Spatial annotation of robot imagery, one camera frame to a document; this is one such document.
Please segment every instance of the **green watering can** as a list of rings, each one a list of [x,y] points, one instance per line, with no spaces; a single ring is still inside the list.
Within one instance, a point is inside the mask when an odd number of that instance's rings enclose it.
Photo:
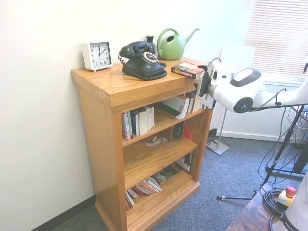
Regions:
[[[166,38],[162,44],[160,45],[160,39],[162,38],[162,35],[166,33],[167,31],[173,31],[174,35],[169,36]],[[159,56],[164,60],[176,60],[180,59],[184,54],[184,48],[187,44],[187,42],[191,39],[193,34],[199,30],[198,28],[195,29],[191,35],[185,40],[181,39],[178,32],[175,29],[168,28],[164,30],[158,37],[157,40],[157,52]]]

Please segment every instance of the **coiled telephone cord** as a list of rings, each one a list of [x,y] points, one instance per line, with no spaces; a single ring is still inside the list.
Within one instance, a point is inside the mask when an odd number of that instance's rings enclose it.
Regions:
[[[155,80],[155,79],[160,79],[160,78],[163,78],[167,75],[167,71],[165,70],[165,72],[161,75],[157,75],[157,76],[152,76],[152,77],[144,77],[144,76],[141,76],[141,75],[138,75],[137,73],[133,72],[125,63],[125,61],[122,59],[122,57],[120,57],[120,54],[118,55],[118,60],[120,60],[121,64],[123,64],[123,68],[125,70],[127,70],[131,76],[133,77],[136,77],[138,79],[141,79],[141,80],[144,80],[144,81],[151,81],[151,80]]]

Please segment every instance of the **clock face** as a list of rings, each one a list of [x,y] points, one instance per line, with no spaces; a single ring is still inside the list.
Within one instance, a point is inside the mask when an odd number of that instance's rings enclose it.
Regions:
[[[90,43],[90,58],[94,68],[111,64],[108,42]]]

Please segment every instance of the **small speaker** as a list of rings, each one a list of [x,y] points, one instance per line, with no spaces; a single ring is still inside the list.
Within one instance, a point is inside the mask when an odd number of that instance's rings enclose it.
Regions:
[[[174,125],[172,130],[172,141],[181,138],[183,136],[183,130],[184,130],[184,122]]]

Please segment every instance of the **floor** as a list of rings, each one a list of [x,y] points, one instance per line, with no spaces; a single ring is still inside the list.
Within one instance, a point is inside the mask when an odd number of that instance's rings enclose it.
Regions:
[[[254,189],[259,189],[258,186],[263,180],[258,175],[258,167],[265,154],[275,143],[236,138],[225,138],[225,141],[230,145],[230,149],[221,156],[211,150],[206,150],[200,175],[200,190],[151,231],[224,231],[238,216],[249,201],[218,201],[216,196],[249,197],[253,194]],[[279,163],[284,161],[288,152]],[[287,159],[290,160],[294,157],[296,152],[297,149],[293,148]],[[262,177],[266,176],[265,163],[260,168]],[[273,176],[270,177],[270,182],[274,181]],[[280,178],[277,178],[277,181],[289,175],[280,174],[279,176]],[[295,174],[277,184],[277,187],[285,188],[291,185],[298,189],[301,180],[302,176]],[[53,231],[107,230],[95,208],[91,207]]]

